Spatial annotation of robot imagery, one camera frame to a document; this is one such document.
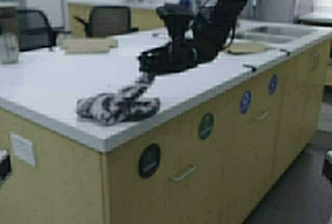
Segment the patterned cloth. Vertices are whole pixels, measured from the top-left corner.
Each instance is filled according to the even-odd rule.
[[[151,86],[154,78],[154,75],[144,73],[133,85],[122,88],[118,93],[102,93],[81,99],[77,102],[76,112],[80,117],[93,119],[102,125],[149,118],[159,111],[160,101],[158,98],[139,97]]]

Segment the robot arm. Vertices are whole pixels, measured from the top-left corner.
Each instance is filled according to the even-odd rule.
[[[196,16],[180,5],[165,5],[157,14],[165,22],[172,41],[167,45],[143,52],[140,70],[154,75],[182,72],[200,63],[212,61],[224,49],[230,31],[247,0],[218,0],[208,16]],[[193,39],[185,38],[191,29]]]

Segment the sink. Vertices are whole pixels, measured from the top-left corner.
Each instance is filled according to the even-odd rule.
[[[306,35],[316,30],[299,27],[275,27],[262,26],[244,32],[236,33],[236,38],[252,41],[263,41],[267,43],[284,44]]]
[[[277,43],[277,44],[284,44],[294,40],[294,38],[292,37],[277,36],[277,35],[259,35],[259,34],[256,35],[250,32],[236,34],[235,38],[247,39],[252,41],[265,41],[267,43]]]
[[[263,33],[270,35],[282,35],[288,37],[303,37],[313,33],[315,30],[303,29],[298,27],[274,27],[274,26],[262,26],[249,30],[252,33]]]

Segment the chair backrest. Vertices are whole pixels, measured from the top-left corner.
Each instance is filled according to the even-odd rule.
[[[126,6],[97,6],[90,14],[87,36],[107,37],[128,33],[131,12]]]
[[[55,46],[55,39],[46,15],[41,10],[18,9],[21,51]]]

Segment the gray carpet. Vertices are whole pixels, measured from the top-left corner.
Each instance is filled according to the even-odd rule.
[[[324,92],[318,128],[245,224],[332,224],[332,185],[322,176],[325,152],[332,149],[331,88]]]

